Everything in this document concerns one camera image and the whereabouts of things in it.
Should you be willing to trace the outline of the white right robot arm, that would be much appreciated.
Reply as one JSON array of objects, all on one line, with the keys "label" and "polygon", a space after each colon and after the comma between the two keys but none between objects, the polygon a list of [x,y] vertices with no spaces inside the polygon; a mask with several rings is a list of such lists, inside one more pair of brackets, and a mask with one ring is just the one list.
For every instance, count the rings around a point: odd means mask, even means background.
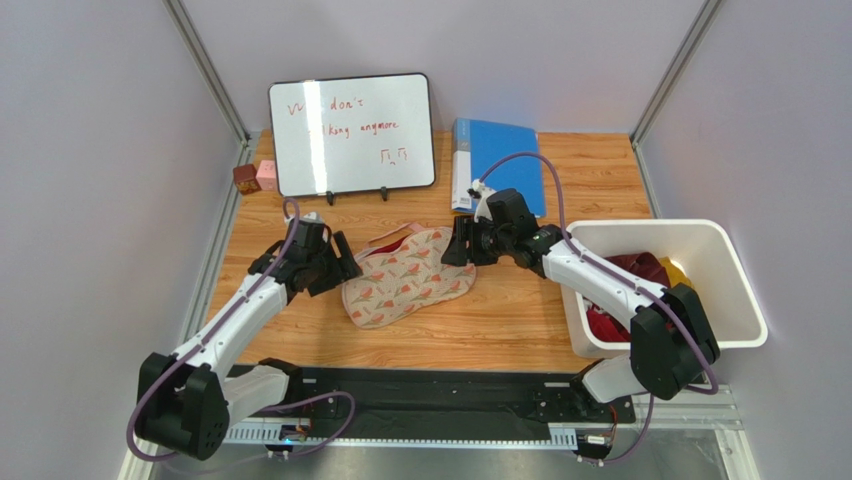
[{"label": "white right robot arm", "polygon": [[[597,403],[649,394],[670,400],[682,390],[706,395],[719,385],[712,370],[720,347],[698,293],[630,274],[582,245],[562,226],[539,225],[515,189],[485,190],[473,215],[456,218],[441,261],[487,266],[502,257],[567,287],[618,320],[629,332],[626,354],[599,360],[576,376]],[[707,378],[701,389],[696,380]]]}]

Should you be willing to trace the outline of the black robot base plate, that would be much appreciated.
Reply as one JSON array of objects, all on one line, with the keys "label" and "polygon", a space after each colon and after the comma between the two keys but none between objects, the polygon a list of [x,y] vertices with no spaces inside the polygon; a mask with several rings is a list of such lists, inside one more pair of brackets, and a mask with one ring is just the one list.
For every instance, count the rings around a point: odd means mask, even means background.
[{"label": "black robot base plate", "polygon": [[581,399],[570,373],[304,367],[280,413],[314,438],[412,441],[544,441],[558,423],[633,426],[632,402]]}]

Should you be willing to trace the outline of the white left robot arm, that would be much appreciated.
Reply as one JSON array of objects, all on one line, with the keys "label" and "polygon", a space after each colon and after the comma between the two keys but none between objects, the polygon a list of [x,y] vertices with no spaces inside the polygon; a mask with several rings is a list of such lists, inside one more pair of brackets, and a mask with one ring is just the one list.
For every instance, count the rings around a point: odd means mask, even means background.
[{"label": "white left robot arm", "polygon": [[238,377],[231,376],[232,367],[298,294],[317,296],[361,274],[343,232],[315,213],[289,220],[286,238],[250,264],[205,327],[170,354],[152,353],[143,361],[126,430],[129,450],[150,462],[179,455],[206,460],[233,425],[282,405],[291,367],[265,360]]}]

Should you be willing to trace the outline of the floral mesh laundry bag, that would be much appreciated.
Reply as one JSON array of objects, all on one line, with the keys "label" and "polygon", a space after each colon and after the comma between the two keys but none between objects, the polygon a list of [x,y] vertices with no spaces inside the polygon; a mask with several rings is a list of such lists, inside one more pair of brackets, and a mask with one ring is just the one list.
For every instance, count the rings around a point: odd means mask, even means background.
[{"label": "floral mesh laundry bag", "polygon": [[[412,222],[369,240],[354,255],[363,275],[342,287],[342,303],[353,324],[362,329],[385,327],[465,295],[476,281],[477,270],[473,265],[441,262],[451,233],[449,227]],[[398,251],[372,254],[403,237],[408,240]]]}]

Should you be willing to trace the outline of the red bra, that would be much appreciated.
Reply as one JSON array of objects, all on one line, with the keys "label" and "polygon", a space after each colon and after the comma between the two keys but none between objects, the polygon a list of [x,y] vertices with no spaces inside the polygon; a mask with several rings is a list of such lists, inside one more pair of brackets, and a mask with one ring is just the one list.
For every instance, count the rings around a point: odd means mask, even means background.
[{"label": "red bra", "polygon": [[398,250],[399,250],[402,246],[404,246],[404,245],[405,245],[405,243],[406,243],[406,241],[407,241],[407,240],[408,240],[408,238],[407,238],[407,237],[403,237],[403,238],[401,238],[401,239],[399,239],[399,240],[395,241],[394,243],[391,243],[391,244],[389,244],[389,245],[385,245],[385,246],[383,246],[383,247],[377,248],[376,250],[374,250],[374,251],[372,252],[372,254],[373,254],[373,255],[377,255],[377,254],[385,254],[385,253],[393,253],[393,252],[396,252],[396,251],[398,251]]}]

